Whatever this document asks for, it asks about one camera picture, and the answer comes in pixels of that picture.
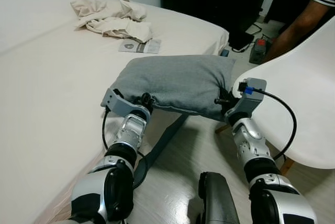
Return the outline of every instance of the white mattress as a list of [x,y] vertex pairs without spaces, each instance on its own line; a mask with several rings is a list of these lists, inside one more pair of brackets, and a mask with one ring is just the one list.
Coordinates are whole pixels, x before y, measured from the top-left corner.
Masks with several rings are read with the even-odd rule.
[[[227,43],[218,26],[147,8],[160,55],[218,54]],[[131,59],[147,55],[118,52],[120,43],[69,23],[0,55],[0,223],[49,222],[102,155],[105,90]],[[156,111],[143,146],[177,116]],[[109,120],[108,136],[120,119]]]

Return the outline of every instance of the person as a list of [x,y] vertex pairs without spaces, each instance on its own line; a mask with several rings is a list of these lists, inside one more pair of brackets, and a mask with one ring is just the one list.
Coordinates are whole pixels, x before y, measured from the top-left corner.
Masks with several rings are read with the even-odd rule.
[[293,49],[306,34],[316,28],[332,7],[335,7],[335,0],[310,0],[303,12],[274,41],[263,62]]

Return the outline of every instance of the gray cushion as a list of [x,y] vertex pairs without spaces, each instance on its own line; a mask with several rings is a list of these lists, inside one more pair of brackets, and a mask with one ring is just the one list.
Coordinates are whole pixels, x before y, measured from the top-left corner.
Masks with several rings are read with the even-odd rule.
[[112,89],[134,102],[149,93],[153,107],[223,121],[214,104],[219,88],[230,89],[234,60],[216,55],[153,56],[131,60]]

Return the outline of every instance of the tiled floor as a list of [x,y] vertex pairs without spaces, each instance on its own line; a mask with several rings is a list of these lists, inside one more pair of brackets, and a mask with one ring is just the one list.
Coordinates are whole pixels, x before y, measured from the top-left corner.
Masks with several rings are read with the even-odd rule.
[[[276,36],[280,24],[262,24],[262,33]],[[256,65],[248,62],[250,48],[244,53],[230,51],[236,59],[233,81]],[[189,117],[155,165],[144,183],[136,189],[135,207],[130,224],[195,224],[203,203],[197,196],[197,183],[203,171],[224,175],[228,181],[241,224],[250,224],[248,184],[240,166],[230,130],[214,133],[219,123],[210,119]],[[294,164],[287,176],[306,196],[314,208],[319,224],[335,223],[335,172]]]

